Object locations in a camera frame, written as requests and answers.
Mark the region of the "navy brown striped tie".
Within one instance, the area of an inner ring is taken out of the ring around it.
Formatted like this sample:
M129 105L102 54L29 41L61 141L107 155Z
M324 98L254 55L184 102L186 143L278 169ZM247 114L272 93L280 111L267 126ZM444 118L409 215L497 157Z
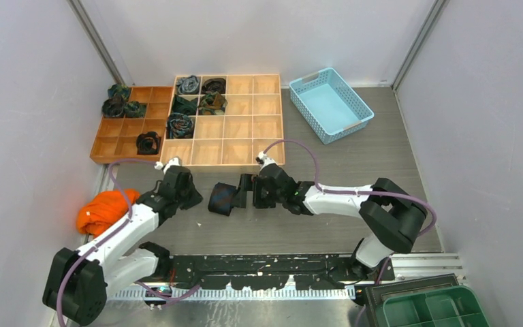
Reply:
M233 198L237 187L226 183L217 183L210 194L208 210L211 213L230 216L233 209Z

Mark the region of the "light wooden compartment tray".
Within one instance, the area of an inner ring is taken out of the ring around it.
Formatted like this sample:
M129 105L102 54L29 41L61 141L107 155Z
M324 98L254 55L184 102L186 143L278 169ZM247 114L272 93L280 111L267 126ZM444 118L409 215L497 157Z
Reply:
M170 102L176 92L176 79ZM197 95L179 95L189 99L202 94L202 83L209 78L225 78L227 100L224 115L195 116L193 137L166 139L161 146L161 161L175 156L183 165L202 172L252 172L260 151L284 136L281 79L278 74L209 74L201 79Z

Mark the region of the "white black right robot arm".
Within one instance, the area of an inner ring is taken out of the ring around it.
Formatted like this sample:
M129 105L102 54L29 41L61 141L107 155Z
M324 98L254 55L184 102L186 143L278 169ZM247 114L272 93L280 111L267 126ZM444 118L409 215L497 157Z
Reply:
M331 187L313 181L295 181L276 164L263 167L247 190L255 208L280 204L294 215L342 215L360 218L369 228L353 251L351 271L361 280L376 273L393 253L408 254L428 215L423 201L410 196L388 178L362 187Z

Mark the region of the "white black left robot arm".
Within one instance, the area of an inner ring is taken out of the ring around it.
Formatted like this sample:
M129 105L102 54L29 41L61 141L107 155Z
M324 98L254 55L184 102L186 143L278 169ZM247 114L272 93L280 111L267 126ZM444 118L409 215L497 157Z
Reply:
M175 157L156 162L163 178L137 200L125 198L126 213L100 236L76 250L60 249L53 257L42 302L55 310L60 326L73 321L93 323L108 297L143 278L167 279L172 271L170 251L152 242L138 241L160 227L179 210L198 205L202 195L190 169Z

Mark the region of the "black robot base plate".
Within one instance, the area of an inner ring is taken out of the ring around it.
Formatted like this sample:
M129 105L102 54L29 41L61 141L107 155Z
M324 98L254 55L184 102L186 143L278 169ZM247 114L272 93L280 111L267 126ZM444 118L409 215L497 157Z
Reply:
M373 272L357 273L354 258L346 254L284 255L175 255L169 266L143 282L172 283L203 290L281 290L292 281L295 290L340 290L360 281L395 279L392 263Z

